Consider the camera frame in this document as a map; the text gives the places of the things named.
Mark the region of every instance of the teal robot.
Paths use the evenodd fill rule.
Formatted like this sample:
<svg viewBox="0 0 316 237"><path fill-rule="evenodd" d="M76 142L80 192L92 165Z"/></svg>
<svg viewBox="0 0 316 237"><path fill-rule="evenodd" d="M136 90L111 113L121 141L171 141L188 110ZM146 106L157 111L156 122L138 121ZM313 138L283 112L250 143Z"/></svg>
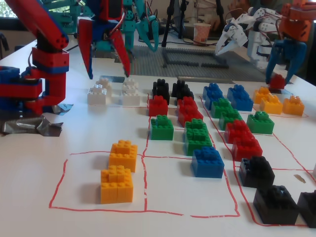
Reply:
<svg viewBox="0 0 316 237"><path fill-rule="evenodd" d="M79 16L93 16L90 8L86 6L87 0L41 0L41 2L67 34L77 32ZM59 8L66 9L63 12L57 12L56 9Z"/></svg>
<svg viewBox="0 0 316 237"><path fill-rule="evenodd" d="M157 16L152 13L149 3L145 0L123 0L125 18L122 24L122 32L125 34L125 47L131 51L134 47L134 33L137 30L139 37L144 43L155 52L159 45L159 24ZM133 7L137 12L136 20ZM149 28L151 26L155 45L149 40Z"/></svg>

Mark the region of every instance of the white table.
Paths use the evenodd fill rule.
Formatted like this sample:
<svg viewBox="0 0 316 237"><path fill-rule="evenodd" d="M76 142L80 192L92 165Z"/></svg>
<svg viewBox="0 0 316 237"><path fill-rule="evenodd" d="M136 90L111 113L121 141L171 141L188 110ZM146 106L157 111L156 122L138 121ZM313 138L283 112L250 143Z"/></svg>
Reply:
<svg viewBox="0 0 316 237"><path fill-rule="evenodd" d="M34 45L31 43L4 58L0 65L23 71ZM244 48L238 52L245 56ZM94 79L89 80L79 49L70 51L64 102L74 106L64 116L45 114L51 122L64 123L60 137L32 134L0 137L0 236L315 236L316 230L305 227L260 226L261 220L252 206L255 190L239 187L234 174L234 169L238 172L234 165L239 163L232 161L222 134L216 129L218 119L211 120L201 103L200 96L206 83L189 82L188 85L225 163L227 178L223 176L221 180L192 177L191 161L183 153L183 130L176 121L174 105L170 104L168 113L176 129L174 141L149 140L146 146L147 98L158 77L131 76L140 84L142 100L139 108L121 107L120 83L114 83L112 104L88 106L87 91L100 75L124 76L122 65L112 59L93 59L92 65ZM166 78L166 81L172 85L176 78ZM284 114L271 116L275 122L274 134L255 137L263 155L275 169L275 184L285 185L297 201L300 192L316 189L316 181L304 170L311 172L316 162L316 87L297 77L292 82L294 84L287 85L286 89L301 97L306 106L305 114L301 118ZM264 85L239 81L238 84L242 84L250 95ZM219 86L227 94L233 85ZM247 115L241 113L244 120ZM138 145L140 155L133 174L134 202L99 205L100 170L107 168L107 152L119 139L131 140ZM306 183L297 180L294 174L299 174ZM249 202L253 217L245 200ZM297 224L305 224L300 216Z"/></svg>

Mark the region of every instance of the stacked lego bricks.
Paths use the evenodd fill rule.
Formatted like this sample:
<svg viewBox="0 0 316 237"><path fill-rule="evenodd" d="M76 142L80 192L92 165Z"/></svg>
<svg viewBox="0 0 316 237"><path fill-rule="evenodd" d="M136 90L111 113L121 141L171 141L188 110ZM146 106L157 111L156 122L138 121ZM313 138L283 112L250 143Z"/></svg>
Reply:
<svg viewBox="0 0 316 237"><path fill-rule="evenodd" d="M278 114L282 112L289 115L302 116L304 112L304 104L298 96L291 95L290 98L285 98L283 104L279 101L276 95L272 95L268 88L261 87L255 90L253 94L255 104L260 104L260 110L268 114Z"/></svg>
<svg viewBox="0 0 316 237"><path fill-rule="evenodd" d="M137 146L130 141L114 143L109 169L101 170L101 204L133 202L131 172L135 172Z"/></svg>

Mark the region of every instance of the blue lego brick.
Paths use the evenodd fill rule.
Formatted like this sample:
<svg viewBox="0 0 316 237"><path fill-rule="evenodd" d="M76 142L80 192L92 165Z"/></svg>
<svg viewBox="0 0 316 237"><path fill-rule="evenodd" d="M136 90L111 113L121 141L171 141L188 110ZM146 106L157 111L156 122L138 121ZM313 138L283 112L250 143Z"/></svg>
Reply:
<svg viewBox="0 0 316 237"><path fill-rule="evenodd" d="M209 91L207 93L207 96L206 96L206 99L205 99L205 106L206 106L206 108L208 110L211 110L212 109L212 103L214 101L218 102L218 100L220 98L224 98L222 91Z"/></svg>
<svg viewBox="0 0 316 237"><path fill-rule="evenodd" d="M233 88L229 88L227 92L227 99L232 101L235 94L243 94L249 97L249 94L245 91L242 85L235 85Z"/></svg>
<svg viewBox="0 0 316 237"><path fill-rule="evenodd" d="M33 64L35 66L37 66L38 69L40 69L46 73L59 74L59 73L66 73L69 71L69 66L51 68L51 67L47 67L47 66L40 64L36 60L33 60Z"/></svg>
<svg viewBox="0 0 316 237"><path fill-rule="evenodd" d="M0 83L11 84L11 79L18 78L20 76L20 69L14 67L3 67L0 66Z"/></svg>
<svg viewBox="0 0 316 237"><path fill-rule="evenodd" d="M191 168L196 177L221 179L224 163L214 147L202 147L202 150L194 150Z"/></svg>
<svg viewBox="0 0 316 237"><path fill-rule="evenodd" d="M241 111L252 111L253 100L248 98L238 98L233 97L232 99L232 107L236 110Z"/></svg>
<svg viewBox="0 0 316 237"><path fill-rule="evenodd" d="M211 92L212 91L221 91L221 89L218 87L218 84L216 84L216 83L210 83L209 86L205 86L203 89L203 95L202 95L203 100L206 100L207 93L210 91Z"/></svg>

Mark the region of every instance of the white lego brick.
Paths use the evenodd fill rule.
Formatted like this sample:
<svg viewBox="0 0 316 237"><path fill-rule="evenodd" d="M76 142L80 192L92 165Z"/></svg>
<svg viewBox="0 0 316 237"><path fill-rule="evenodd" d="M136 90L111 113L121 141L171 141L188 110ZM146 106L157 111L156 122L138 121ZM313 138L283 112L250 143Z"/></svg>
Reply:
<svg viewBox="0 0 316 237"><path fill-rule="evenodd" d="M316 178L316 165L315 165L315 168L314 168L314 171L313 171L313 176Z"/></svg>
<svg viewBox="0 0 316 237"><path fill-rule="evenodd" d="M94 89L95 89L95 87L90 88L90 90L88 92L88 104L89 105L105 105L106 104L106 97L107 97L107 90L101 89L101 92L93 92Z"/></svg>
<svg viewBox="0 0 316 237"><path fill-rule="evenodd" d="M132 85L124 85L122 86L122 92L126 92L127 94L134 94L138 90L137 87Z"/></svg>
<svg viewBox="0 0 316 237"><path fill-rule="evenodd" d="M122 105L123 106L139 106L140 95L138 90L135 93L122 92Z"/></svg>
<svg viewBox="0 0 316 237"><path fill-rule="evenodd" d="M99 80L96 82L97 85L102 85L103 88L107 89L109 79L105 76L100 76Z"/></svg>
<svg viewBox="0 0 316 237"><path fill-rule="evenodd" d="M102 85L93 85L90 90L92 90L93 93L102 93L103 87Z"/></svg>
<svg viewBox="0 0 316 237"><path fill-rule="evenodd" d="M136 86L136 82L133 78L126 78L123 82L125 85Z"/></svg>

